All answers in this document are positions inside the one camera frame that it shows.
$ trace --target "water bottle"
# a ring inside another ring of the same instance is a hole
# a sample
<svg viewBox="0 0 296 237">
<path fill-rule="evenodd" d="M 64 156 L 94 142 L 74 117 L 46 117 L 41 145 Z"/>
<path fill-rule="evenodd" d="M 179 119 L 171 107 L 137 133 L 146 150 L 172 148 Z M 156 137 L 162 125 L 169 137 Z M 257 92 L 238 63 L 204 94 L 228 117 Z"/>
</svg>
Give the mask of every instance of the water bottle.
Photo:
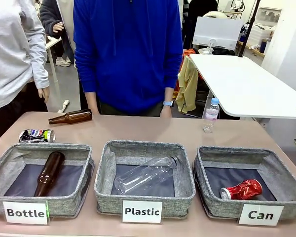
<svg viewBox="0 0 296 237">
<path fill-rule="evenodd" d="M 173 176 L 177 157 L 153 158 L 146 163 L 116 177 L 114 185 L 119 195 L 132 195 L 138 189 L 147 190 Z"/>
<path fill-rule="evenodd" d="M 213 132 L 213 127 L 215 125 L 215 121 L 217 120 L 217 116 L 219 113 L 219 99 L 213 98 L 211 101 L 211 105 L 206 108 L 205 112 L 205 125 L 204 132 L 211 133 Z"/>
</svg>

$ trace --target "table leg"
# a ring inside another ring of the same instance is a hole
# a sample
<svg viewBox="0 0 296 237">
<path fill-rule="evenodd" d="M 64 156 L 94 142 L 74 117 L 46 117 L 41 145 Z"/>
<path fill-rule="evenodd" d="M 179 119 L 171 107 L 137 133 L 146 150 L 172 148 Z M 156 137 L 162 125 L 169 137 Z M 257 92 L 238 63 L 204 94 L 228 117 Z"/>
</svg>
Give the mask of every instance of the table leg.
<svg viewBox="0 0 296 237">
<path fill-rule="evenodd" d="M 69 104 L 69 100 L 65 100 L 64 103 L 61 101 L 59 83 L 58 83 L 58 79 L 57 79 L 57 75 L 56 75 L 56 70 L 55 70 L 55 64 L 54 64 L 54 60 L 53 60 L 53 55 L 51 54 L 50 48 L 47 49 L 47 54 L 48 54 L 48 58 L 49 58 L 51 72 L 52 72 L 53 78 L 54 78 L 57 100 L 62 105 L 62 109 L 60 109 L 58 112 L 59 113 L 62 113 L 66 109 L 67 105 Z"/>
<path fill-rule="evenodd" d="M 56 70 L 55 70 L 55 65 L 54 65 L 54 59 L 53 59 L 53 55 L 51 54 L 50 48 L 47 50 L 47 54 L 48 54 L 48 58 L 49 58 L 51 72 L 52 72 L 53 78 L 54 78 L 54 83 L 58 83 Z"/>
<path fill-rule="evenodd" d="M 202 119 L 205 118 L 205 114 L 206 114 L 206 109 L 210 106 L 211 104 L 211 100 L 213 98 L 213 93 L 211 91 L 208 92 L 207 98 L 206 98 L 206 103 L 205 103 L 205 107 L 204 107 L 204 111 L 203 111 L 203 116 Z"/>
</svg>

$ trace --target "red crushed can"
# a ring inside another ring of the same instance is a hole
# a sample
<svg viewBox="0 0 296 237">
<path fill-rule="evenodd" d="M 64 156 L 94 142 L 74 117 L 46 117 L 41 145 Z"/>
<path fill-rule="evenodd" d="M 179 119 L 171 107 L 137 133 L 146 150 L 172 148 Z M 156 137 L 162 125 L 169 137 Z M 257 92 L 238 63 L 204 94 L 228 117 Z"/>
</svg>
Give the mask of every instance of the red crushed can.
<svg viewBox="0 0 296 237">
<path fill-rule="evenodd" d="M 221 188 L 221 197 L 227 200 L 249 200 L 260 194 L 262 185 L 255 179 L 244 180 L 234 187 Z"/>
</svg>

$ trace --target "smartwatch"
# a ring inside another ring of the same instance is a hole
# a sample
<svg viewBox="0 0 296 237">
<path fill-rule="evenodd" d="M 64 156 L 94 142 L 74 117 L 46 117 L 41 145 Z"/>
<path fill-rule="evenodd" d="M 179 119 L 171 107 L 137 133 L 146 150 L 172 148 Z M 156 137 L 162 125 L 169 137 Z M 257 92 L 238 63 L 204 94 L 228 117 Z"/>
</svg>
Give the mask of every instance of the smartwatch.
<svg viewBox="0 0 296 237">
<path fill-rule="evenodd" d="M 173 107 L 174 106 L 174 101 L 163 101 L 163 105 L 167 105 L 167 106 L 170 106 L 170 107 Z"/>
</svg>

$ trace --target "brown glass bottle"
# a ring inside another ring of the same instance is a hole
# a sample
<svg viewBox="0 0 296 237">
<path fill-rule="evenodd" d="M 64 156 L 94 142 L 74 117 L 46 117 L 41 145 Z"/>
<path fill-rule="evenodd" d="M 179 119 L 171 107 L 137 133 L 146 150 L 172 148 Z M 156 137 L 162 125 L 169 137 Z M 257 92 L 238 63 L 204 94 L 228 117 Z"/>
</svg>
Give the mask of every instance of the brown glass bottle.
<svg viewBox="0 0 296 237">
<path fill-rule="evenodd" d="M 46 197 L 49 191 L 53 188 L 58 175 L 63 168 L 65 162 L 65 155 L 61 152 L 52 152 L 37 178 L 37 187 L 35 190 L 35 197 Z"/>
<path fill-rule="evenodd" d="M 92 112 L 90 109 L 68 112 L 65 115 L 51 118 L 48 120 L 49 124 L 58 123 L 76 123 L 92 120 Z"/>
</svg>

